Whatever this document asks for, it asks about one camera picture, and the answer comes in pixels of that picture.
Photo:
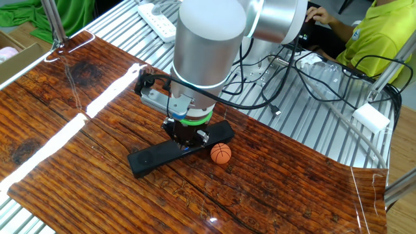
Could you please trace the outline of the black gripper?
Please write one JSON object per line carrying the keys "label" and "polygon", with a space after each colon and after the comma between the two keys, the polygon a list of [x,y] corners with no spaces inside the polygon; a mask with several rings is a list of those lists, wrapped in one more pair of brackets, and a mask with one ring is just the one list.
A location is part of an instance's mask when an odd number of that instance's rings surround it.
{"label": "black gripper", "polygon": [[207,124],[185,125],[173,118],[166,117],[161,125],[166,134],[179,147],[203,148],[209,140]]}

